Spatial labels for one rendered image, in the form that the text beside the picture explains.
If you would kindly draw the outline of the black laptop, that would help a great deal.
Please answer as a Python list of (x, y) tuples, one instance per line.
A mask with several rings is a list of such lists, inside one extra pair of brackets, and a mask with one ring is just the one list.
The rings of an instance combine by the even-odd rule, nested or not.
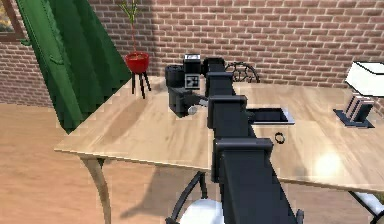
[(294, 125), (295, 120), (286, 108), (249, 108), (248, 120), (255, 125)]

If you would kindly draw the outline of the white lamp shade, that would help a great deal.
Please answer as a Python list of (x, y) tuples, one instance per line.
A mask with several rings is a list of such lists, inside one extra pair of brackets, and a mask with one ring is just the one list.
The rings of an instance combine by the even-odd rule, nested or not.
[(384, 62), (354, 61), (345, 82), (363, 96), (384, 97)]

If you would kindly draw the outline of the brown framed window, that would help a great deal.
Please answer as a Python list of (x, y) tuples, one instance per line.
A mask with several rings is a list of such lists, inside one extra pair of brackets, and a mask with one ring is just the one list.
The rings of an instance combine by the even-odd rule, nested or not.
[(24, 38), (13, 0), (0, 0), (0, 41), (17, 42)]

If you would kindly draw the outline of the black book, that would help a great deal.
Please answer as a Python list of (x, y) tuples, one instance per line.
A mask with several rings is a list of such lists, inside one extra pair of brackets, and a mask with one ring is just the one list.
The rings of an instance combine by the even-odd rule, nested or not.
[(372, 101), (363, 101), (360, 104), (360, 107), (357, 111), (355, 121), (356, 122), (364, 122), (366, 120), (367, 116), (369, 115), (372, 107), (373, 107)]

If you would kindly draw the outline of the light wooden table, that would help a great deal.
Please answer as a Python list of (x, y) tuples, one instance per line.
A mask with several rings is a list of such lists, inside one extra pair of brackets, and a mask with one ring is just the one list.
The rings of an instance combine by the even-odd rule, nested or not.
[[(234, 89), (251, 107), (283, 107), (292, 125), (256, 125), (257, 135), (285, 135), (272, 163), (283, 182), (359, 192), (384, 192), (384, 121), (370, 129), (348, 128), (333, 110), (349, 98), (346, 89), (237, 83)], [(99, 191), (104, 221), (111, 221), (109, 193), (98, 161), (102, 158), (206, 171), (211, 166), (213, 133), (207, 111), (179, 118), (168, 107), (161, 77), (145, 98), (124, 85), (57, 145), (78, 155)]]

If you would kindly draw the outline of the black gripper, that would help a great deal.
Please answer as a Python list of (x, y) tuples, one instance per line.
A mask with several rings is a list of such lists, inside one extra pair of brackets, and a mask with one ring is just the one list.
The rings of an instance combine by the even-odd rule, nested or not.
[(178, 116), (194, 115), (198, 106), (207, 107), (208, 99), (194, 95), (200, 89), (198, 74), (185, 74), (183, 65), (165, 67), (166, 86), (169, 94), (169, 108)]

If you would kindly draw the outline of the pale book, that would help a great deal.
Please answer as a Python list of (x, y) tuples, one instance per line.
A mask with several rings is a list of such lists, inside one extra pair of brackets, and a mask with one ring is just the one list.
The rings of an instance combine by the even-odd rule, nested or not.
[(359, 102), (361, 100), (365, 100), (363, 96), (360, 95), (353, 95), (346, 110), (345, 110), (345, 115), (348, 119), (352, 118), (352, 115), (354, 114), (355, 109), (357, 108)]

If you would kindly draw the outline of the house plant in red pot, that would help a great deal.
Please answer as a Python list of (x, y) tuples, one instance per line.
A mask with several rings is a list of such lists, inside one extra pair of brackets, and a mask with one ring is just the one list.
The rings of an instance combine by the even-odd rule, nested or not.
[(149, 54), (146, 52), (138, 51), (136, 46), (135, 21), (136, 14), (138, 13), (137, 2), (136, 0), (122, 0), (122, 2), (118, 4), (118, 6), (128, 17), (131, 28), (133, 51), (125, 55), (124, 60), (127, 67), (132, 72), (132, 93), (135, 93), (135, 77), (138, 76), (139, 85), (141, 89), (141, 96), (142, 98), (145, 98), (144, 85), (147, 85), (148, 90), (151, 90), (150, 82), (147, 75), (147, 69), (149, 66)]

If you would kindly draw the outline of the white seat black frame chair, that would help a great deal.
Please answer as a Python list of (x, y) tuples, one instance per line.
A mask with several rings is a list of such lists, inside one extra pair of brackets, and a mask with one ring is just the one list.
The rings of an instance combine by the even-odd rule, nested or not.
[(373, 216), (370, 224), (384, 224), (384, 205), (375, 195), (353, 191), (350, 191), (350, 194)]
[(221, 201), (208, 198), (205, 174), (198, 172), (166, 224), (304, 224), (304, 212), (293, 212), (273, 170), (231, 168), (211, 176)]

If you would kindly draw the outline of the green curtain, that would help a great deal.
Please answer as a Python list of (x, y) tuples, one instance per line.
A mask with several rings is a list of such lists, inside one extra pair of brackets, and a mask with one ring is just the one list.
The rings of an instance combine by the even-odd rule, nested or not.
[(16, 0), (60, 126), (74, 131), (131, 78), (88, 0)]

